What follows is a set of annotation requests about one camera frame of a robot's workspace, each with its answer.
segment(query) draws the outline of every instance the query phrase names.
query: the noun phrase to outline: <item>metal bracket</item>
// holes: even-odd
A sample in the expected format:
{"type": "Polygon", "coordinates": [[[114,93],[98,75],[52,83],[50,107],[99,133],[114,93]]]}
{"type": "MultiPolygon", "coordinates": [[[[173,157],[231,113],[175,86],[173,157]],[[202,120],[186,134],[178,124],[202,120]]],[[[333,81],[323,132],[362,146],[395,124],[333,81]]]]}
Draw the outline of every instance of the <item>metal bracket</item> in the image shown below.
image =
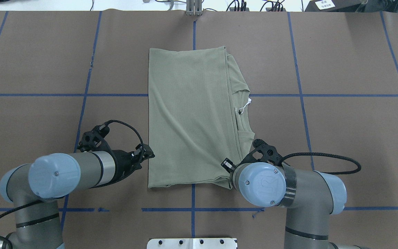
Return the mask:
{"type": "Polygon", "coordinates": [[[187,16],[202,16],[202,0],[186,0],[187,16]]]}
{"type": "Polygon", "coordinates": [[[147,249],[237,249],[236,238],[151,239],[147,249]]]}

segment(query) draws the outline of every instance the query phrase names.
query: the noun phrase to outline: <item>white label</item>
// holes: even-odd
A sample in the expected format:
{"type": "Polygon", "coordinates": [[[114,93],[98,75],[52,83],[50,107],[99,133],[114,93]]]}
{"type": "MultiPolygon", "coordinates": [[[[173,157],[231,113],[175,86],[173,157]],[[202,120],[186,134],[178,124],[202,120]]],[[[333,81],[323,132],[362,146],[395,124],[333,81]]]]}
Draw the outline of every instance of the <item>white label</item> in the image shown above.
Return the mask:
{"type": "Polygon", "coordinates": [[[329,9],[329,8],[333,8],[336,7],[336,5],[334,5],[333,1],[331,0],[322,0],[319,2],[316,2],[317,8],[319,9],[329,9]]]}

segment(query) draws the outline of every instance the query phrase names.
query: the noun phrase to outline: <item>black tape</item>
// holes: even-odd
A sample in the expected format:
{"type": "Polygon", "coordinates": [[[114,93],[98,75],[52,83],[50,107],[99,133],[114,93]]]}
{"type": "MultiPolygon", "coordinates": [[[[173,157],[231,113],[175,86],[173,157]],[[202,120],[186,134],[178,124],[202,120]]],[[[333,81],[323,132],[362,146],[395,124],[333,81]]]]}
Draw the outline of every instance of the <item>black tape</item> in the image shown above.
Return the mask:
{"type": "Polygon", "coordinates": [[[98,159],[99,163],[101,164],[101,176],[99,177],[98,182],[95,184],[95,186],[96,186],[96,185],[98,185],[101,182],[102,176],[104,175],[104,164],[102,163],[101,158],[99,158],[99,156],[96,153],[92,153],[92,154],[94,154],[96,156],[96,158],[98,159]]]}
{"type": "Polygon", "coordinates": [[[294,229],[291,229],[289,227],[285,227],[285,231],[289,232],[291,234],[300,236],[300,237],[305,237],[308,239],[314,239],[314,240],[328,240],[328,235],[317,235],[317,234],[311,234],[311,233],[304,233],[300,232],[294,229]]]}
{"type": "Polygon", "coordinates": [[[285,177],[286,190],[280,205],[289,207],[293,204],[296,197],[297,177],[296,172],[291,166],[286,164],[282,164],[281,166],[285,177]]]}
{"type": "Polygon", "coordinates": [[[46,222],[46,221],[49,221],[49,220],[55,219],[55,218],[59,218],[59,213],[52,214],[50,216],[47,216],[47,217],[44,217],[41,219],[37,219],[37,220],[33,220],[33,221],[29,221],[29,222],[18,223],[18,224],[16,224],[16,228],[26,227],[28,225],[36,225],[38,223],[46,222]]]}

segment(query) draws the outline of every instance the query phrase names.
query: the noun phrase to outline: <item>metal plate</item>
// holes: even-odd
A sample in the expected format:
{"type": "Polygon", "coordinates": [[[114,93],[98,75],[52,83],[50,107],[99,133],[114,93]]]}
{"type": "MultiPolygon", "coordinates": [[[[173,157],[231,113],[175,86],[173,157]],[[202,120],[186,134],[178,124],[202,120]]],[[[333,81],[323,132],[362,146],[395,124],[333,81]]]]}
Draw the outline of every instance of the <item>metal plate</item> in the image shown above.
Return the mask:
{"type": "Polygon", "coordinates": [[[151,239],[147,249],[237,249],[236,238],[151,239]]]}

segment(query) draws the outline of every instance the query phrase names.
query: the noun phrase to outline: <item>electrical cable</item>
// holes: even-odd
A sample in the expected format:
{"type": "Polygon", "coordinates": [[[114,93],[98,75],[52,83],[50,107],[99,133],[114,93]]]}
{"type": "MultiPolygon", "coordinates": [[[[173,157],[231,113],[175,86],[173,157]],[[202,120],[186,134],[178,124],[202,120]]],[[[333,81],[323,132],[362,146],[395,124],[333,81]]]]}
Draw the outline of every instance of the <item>electrical cable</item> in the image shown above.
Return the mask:
{"type": "Polygon", "coordinates": [[[300,153],[292,153],[289,155],[286,155],[282,157],[278,162],[277,165],[282,165],[282,162],[285,161],[288,158],[294,157],[294,156],[325,156],[325,157],[331,157],[331,158],[336,158],[336,159],[342,159],[346,160],[349,162],[354,163],[357,166],[357,169],[355,170],[350,170],[350,171],[340,171],[340,172],[322,172],[325,174],[330,174],[330,175],[349,175],[349,174],[354,174],[359,172],[362,169],[362,166],[357,162],[356,160],[346,157],[346,156],[340,156],[340,155],[335,155],[335,154],[327,154],[327,153],[318,153],[318,152],[300,152],[300,153]]]}
{"type": "Polygon", "coordinates": [[[264,5],[262,5],[262,8],[260,8],[259,11],[262,11],[262,10],[264,9],[264,6],[265,6],[267,3],[271,3],[271,9],[274,7],[274,2],[273,2],[273,1],[265,1],[264,5]]]}
{"type": "MultiPolygon", "coordinates": [[[[105,122],[104,125],[105,125],[105,126],[108,126],[108,125],[111,124],[111,123],[120,123],[121,125],[127,126],[128,128],[132,129],[132,130],[134,131],[134,133],[135,133],[135,134],[138,136],[138,138],[139,138],[139,142],[141,143],[141,148],[144,148],[144,142],[142,141],[142,137],[141,137],[141,135],[139,134],[139,132],[138,132],[133,126],[130,126],[128,123],[122,122],[122,121],[120,121],[120,120],[115,120],[115,119],[112,119],[112,120],[109,120],[109,121],[105,122]]],[[[141,149],[141,151],[139,152],[139,162],[141,162],[143,156],[144,156],[144,150],[141,149]]],[[[91,187],[91,188],[98,188],[98,187],[103,187],[103,186],[109,186],[109,185],[112,185],[112,184],[114,184],[114,183],[120,182],[120,181],[122,181],[123,179],[127,178],[129,175],[131,175],[131,173],[133,173],[133,172],[134,172],[134,171],[131,171],[131,172],[129,172],[128,174],[124,174],[124,175],[121,176],[119,179],[117,179],[117,180],[115,180],[115,181],[113,181],[113,182],[106,183],[106,184],[102,184],[102,185],[98,185],[98,186],[94,186],[94,187],[91,187]]]]}
{"type": "MultiPolygon", "coordinates": [[[[34,201],[34,202],[30,202],[30,203],[28,203],[28,204],[26,204],[26,205],[22,205],[22,206],[19,206],[19,207],[10,209],[9,211],[6,211],[5,213],[0,214],[0,219],[1,219],[2,217],[4,217],[4,216],[8,215],[8,214],[11,214],[11,213],[16,212],[16,211],[18,211],[18,210],[21,210],[21,209],[23,209],[23,208],[28,208],[29,206],[36,205],[36,204],[39,204],[39,203],[42,203],[42,201],[37,200],[37,201],[34,201]]],[[[10,240],[8,240],[8,239],[6,239],[6,238],[4,238],[4,237],[2,237],[2,236],[0,236],[0,240],[1,240],[1,241],[4,241],[4,242],[7,244],[7,246],[9,247],[9,249],[12,249],[12,248],[13,248],[13,245],[12,245],[12,243],[10,242],[10,240]]]]}
{"type": "MultiPolygon", "coordinates": [[[[170,0],[155,0],[156,2],[159,2],[159,3],[168,3],[168,2],[171,2],[170,0]]],[[[187,2],[184,2],[184,1],[179,1],[179,0],[174,0],[174,2],[179,2],[179,3],[187,3],[187,2]]]]}
{"type": "Polygon", "coordinates": [[[229,5],[228,5],[228,7],[227,7],[227,10],[226,11],[228,11],[229,10],[229,7],[234,3],[234,11],[236,11],[236,1],[237,1],[237,3],[239,4],[239,0],[233,0],[231,3],[229,3],[229,5]]]}

